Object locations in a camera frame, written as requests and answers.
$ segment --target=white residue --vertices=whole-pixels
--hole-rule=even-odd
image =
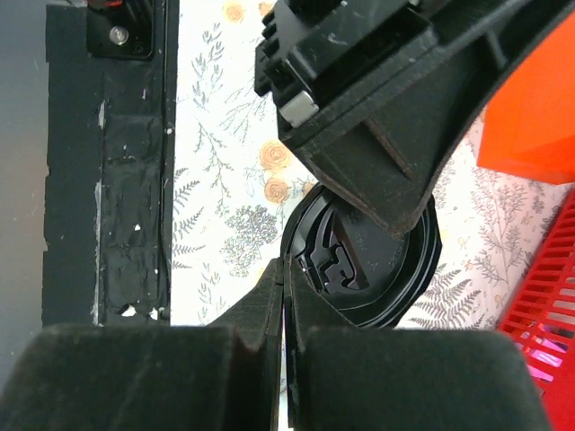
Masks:
[[[102,180],[96,182],[96,188],[93,192],[96,199],[96,220],[94,223],[94,233],[96,235],[96,288],[93,293],[92,317],[93,324],[98,326],[100,318],[100,228],[102,224]]]
[[[125,312],[122,313],[122,317],[133,317],[135,315],[136,315],[136,309],[131,305]]]
[[[106,101],[102,101],[98,111],[98,127],[104,130],[106,126]]]
[[[335,36],[335,33],[328,34],[327,41],[332,43],[333,45],[342,45],[342,46],[348,45],[348,42],[346,42],[345,40],[338,40],[337,37]]]

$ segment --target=patterned background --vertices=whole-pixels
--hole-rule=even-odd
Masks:
[[[181,2],[174,325],[209,323],[245,295],[279,255],[283,227],[314,185],[277,140],[271,100],[252,90],[261,17],[271,7]],[[476,168],[482,128],[480,116],[438,181],[441,262],[403,327],[493,327],[562,203],[564,186]]]

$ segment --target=black plastic part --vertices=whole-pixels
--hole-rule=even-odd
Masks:
[[[206,328],[46,330],[5,386],[0,429],[275,431],[282,305],[296,431],[551,429],[510,339],[360,330],[282,259]]]
[[[278,114],[280,140],[322,184],[401,235],[418,223],[485,103],[574,8],[573,0],[362,0],[314,20],[278,1],[263,20],[255,90],[271,91],[279,109],[307,92],[319,111],[298,128]],[[354,33],[333,27],[335,17],[354,22]]]
[[[341,0],[326,0],[323,2],[310,2],[308,0],[286,0],[286,4],[295,13],[305,14],[309,17],[320,18],[333,10]]]
[[[148,60],[154,54],[155,10],[153,0],[88,3],[86,47],[96,57]],[[122,45],[112,42],[110,32],[128,32]]]
[[[360,327],[395,326],[425,292],[441,254],[433,199],[416,227],[394,238],[324,186],[287,221],[291,255],[315,290]]]
[[[168,321],[178,2],[155,2],[143,62],[87,55],[89,13],[48,7],[42,323]]]

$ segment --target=red crate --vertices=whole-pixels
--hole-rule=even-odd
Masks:
[[[499,330],[525,354],[554,428],[575,429],[575,190]]]

